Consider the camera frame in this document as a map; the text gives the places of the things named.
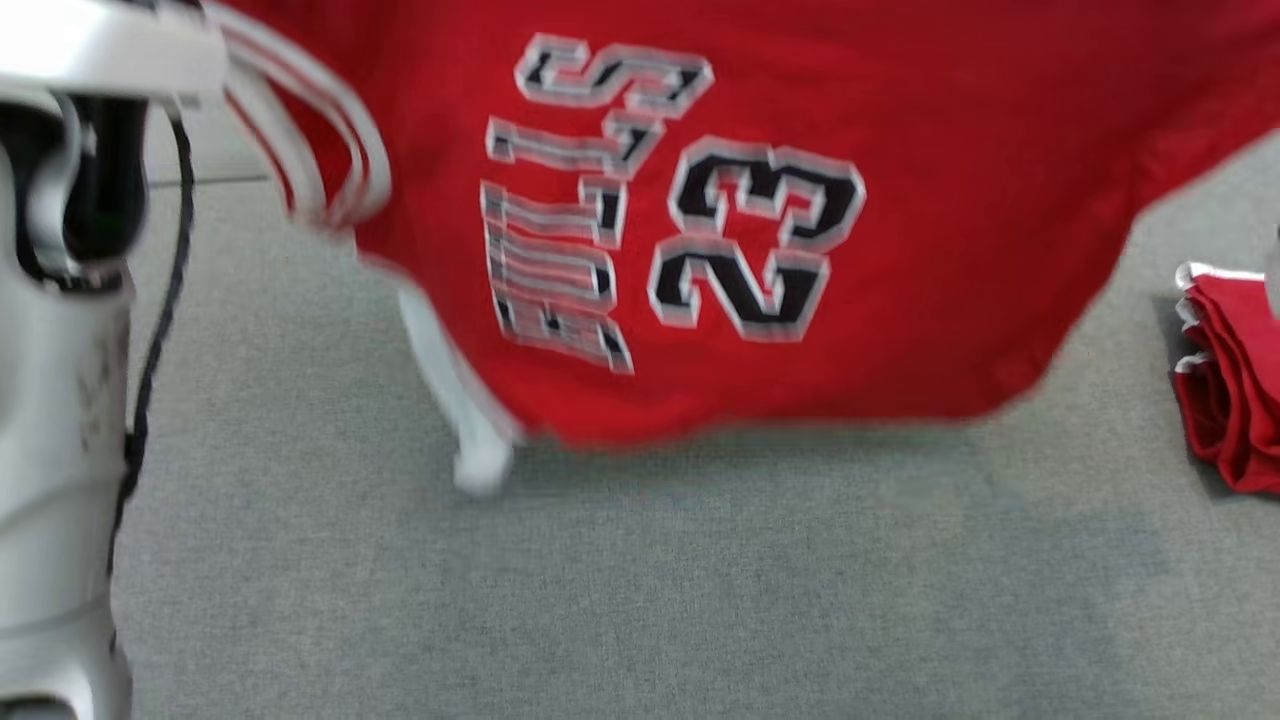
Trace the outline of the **red basketball shorts white stripes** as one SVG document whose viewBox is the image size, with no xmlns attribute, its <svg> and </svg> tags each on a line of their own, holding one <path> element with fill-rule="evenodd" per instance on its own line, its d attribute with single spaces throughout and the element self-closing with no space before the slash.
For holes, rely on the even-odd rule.
<svg viewBox="0 0 1280 720">
<path fill-rule="evenodd" d="M 1233 492 L 1280 498 L 1280 311 L 1265 275 L 1184 263 L 1175 283 L 1196 346 L 1172 370 L 1190 451 Z"/>
</svg>

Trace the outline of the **red basketball jersey number 23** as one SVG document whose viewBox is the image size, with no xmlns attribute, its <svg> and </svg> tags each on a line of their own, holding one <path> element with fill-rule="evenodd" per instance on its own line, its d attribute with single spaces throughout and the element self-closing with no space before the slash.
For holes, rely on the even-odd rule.
<svg viewBox="0 0 1280 720">
<path fill-rule="evenodd" d="M 515 447 L 947 420 L 1029 389 L 1135 218 L 1280 128 L 1280 0 L 206 0 L 293 218 Z"/>
</svg>

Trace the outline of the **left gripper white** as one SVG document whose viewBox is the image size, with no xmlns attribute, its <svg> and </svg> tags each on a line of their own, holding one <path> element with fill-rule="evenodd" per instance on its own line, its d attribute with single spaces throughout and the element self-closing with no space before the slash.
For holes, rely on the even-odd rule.
<svg viewBox="0 0 1280 720">
<path fill-rule="evenodd" d="M 0 85 L 120 97 L 219 92 L 218 27 L 174 0 L 0 0 Z"/>
</svg>

